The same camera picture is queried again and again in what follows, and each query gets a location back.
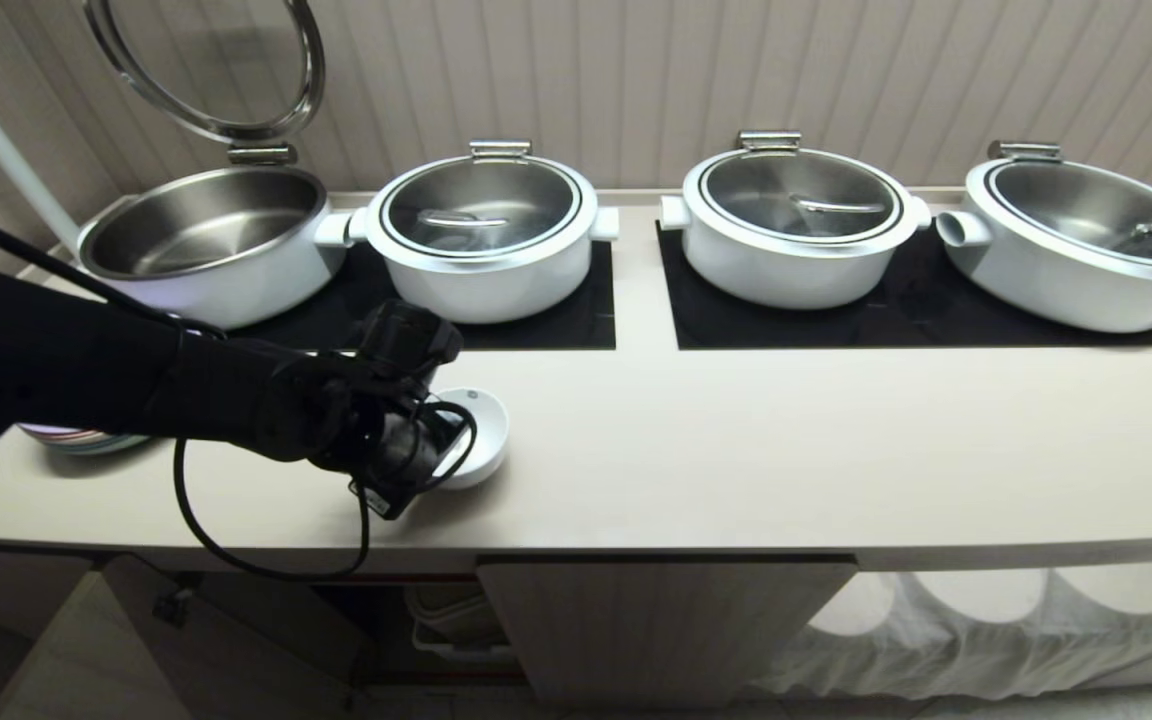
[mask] white cloth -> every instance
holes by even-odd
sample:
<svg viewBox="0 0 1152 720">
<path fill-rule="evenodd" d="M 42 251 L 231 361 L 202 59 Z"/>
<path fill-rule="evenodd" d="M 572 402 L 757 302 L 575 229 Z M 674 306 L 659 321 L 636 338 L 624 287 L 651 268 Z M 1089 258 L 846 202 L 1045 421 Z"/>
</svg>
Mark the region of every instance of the white cloth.
<svg viewBox="0 0 1152 720">
<path fill-rule="evenodd" d="M 996 700 L 1068 689 L 1152 652 L 1152 600 L 1140 600 L 1152 598 L 1152 569 L 1102 566 L 1083 589 L 1047 570 L 1010 575 L 1016 588 L 1000 585 L 1009 575 L 998 571 L 881 575 L 882 583 L 849 592 L 852 579 L 840 592 L 842 606 L 872 602 L 861 611 L 861 624 L 872 629 L 829 632 L 842 612 L 831 601 L 753 684 L 773 694 L 799 685 L 821 695 Z M 890 589 L 887 611 L 886 593 L 874 588 Z M 882 621 L 874 624 L 877 615 Z"/>
</svg>

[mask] countertop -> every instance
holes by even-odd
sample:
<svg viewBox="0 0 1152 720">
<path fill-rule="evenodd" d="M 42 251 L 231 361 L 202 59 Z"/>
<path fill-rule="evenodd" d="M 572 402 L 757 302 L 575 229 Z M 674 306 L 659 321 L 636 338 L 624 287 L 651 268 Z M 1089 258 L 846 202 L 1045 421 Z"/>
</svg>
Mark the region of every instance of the countertop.
<svg viewBox="0 0 1152 720">
<path fill-rule="evenodd" d="M 1152 559 L 1152 348 L 681 351 L 653 222 L 623 204 L 617 349 L 462 354 L 435 388 L 492 391 L 509 456 L 478 488 L 372 518 L 366 571 L 480 552 L 850 553 L 865 569 Z M 172 491 L 172 445 L 54 457 L 0 438 L 0 543 L 218 568 Z M 285 568 L 358 541 L 346 478 L 192 442 L 189 493 L 225 546 Z"/>
</svg>

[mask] robotic arm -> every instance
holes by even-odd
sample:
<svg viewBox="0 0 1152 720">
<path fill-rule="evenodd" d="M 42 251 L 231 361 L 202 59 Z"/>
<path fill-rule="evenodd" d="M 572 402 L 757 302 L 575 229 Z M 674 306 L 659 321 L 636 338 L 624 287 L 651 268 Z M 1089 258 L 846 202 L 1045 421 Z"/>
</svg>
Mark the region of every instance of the robotic arm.
<svg viewBox="0 0 1152 720">
<path fill-rule="evenodd" d="M 310 355 L 191 328 L 92 287 L 2 232 L 0 247 L 108 300 L 79 300 L 0 274 L 0 433 L 29 420 L 230 442 L 349 473 L 361 500 L 386 520 L 454 473 L 468 450 L 434 477 L 462 433 L 472 447 L 468 410 L 429 400 L 435 369 L 461 351 L 461 334 L 420 306 L 389 301 L 372 311 L 354 356 Z M 199 535 L 184 501 L 182 510 Z"/>
</svg>

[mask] tiled floor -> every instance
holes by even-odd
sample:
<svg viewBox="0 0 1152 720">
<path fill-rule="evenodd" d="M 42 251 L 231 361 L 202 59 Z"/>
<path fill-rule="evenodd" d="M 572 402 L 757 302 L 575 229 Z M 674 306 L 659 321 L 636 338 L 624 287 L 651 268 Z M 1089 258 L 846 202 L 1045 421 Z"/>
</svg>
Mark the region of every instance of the tiled floor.
<svg viewBox="0 0 1152 720">
<path fill-rule="evenodd" d="M 1152 720 L 1152 685 L 1007 702 L 749 702 L 714 712 L 582 712 L 541 708 L 500 694 L 483 700 L 424 697 L 369 703 L 371 720 Z"/>
</svg>

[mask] black induction plate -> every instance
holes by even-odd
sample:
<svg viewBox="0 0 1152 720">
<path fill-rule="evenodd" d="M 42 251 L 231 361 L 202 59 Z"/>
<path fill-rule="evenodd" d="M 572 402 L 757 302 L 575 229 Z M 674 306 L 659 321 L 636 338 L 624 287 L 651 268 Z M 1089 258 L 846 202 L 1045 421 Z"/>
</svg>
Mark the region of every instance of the black induction plate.
<svg viewBox="0 0 1152 720">
<path fill-rule="evenodd" d="M 589 275 L 544 313 L 515 323 L 457 325 L 467 350 L 616 350 L 616 313 L 612 300 L 612 249 L 594 242 Z M 370 245 L 349 249 L 338 276 L 287 313 L 234 331 L 301 350 L 353 348 L 362 340 L 362 320 L 372 306 L 397 297 L 385 259 Z"/>
<path fill-rule="evenodd" d="M 867 296 L 832 310 L 775 310 L 705 281 L 682 255 L 682 232 L 660 232 L 680 350 L 786 347 L 1152 346 L 1152 331 L 1081 331 L 1007 305 L 960 273 L 937 232 L 910 237 Z"/>
</svg>

